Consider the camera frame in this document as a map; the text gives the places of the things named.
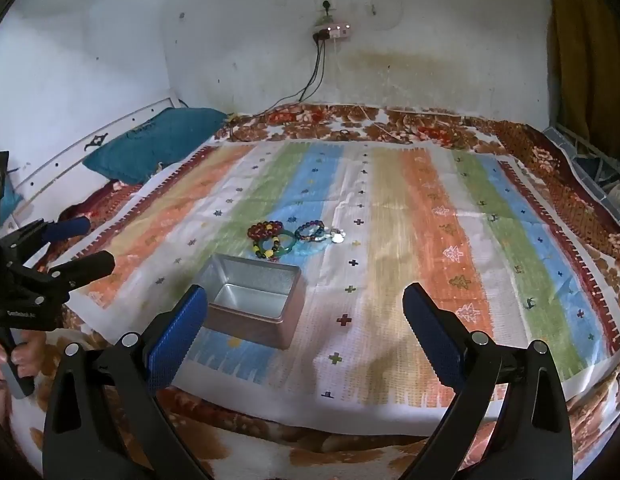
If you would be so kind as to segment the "person's left hand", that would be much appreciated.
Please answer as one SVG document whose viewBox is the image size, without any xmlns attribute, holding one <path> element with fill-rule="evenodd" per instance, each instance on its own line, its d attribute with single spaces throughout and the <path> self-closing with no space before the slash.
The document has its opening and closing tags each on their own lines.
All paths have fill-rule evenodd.
<svg viewBox="0 0 620 480">
<path fill-rule="evenodd" d="M 3 379 L 1 365 L 7 361 L 16 365 L 19 377 L 37 376 L 44 362 L 45 341 L 45 333 L 23 330 L 22 343 L 9 356 L 0 345 L 0 379 Z"/>
</svg>

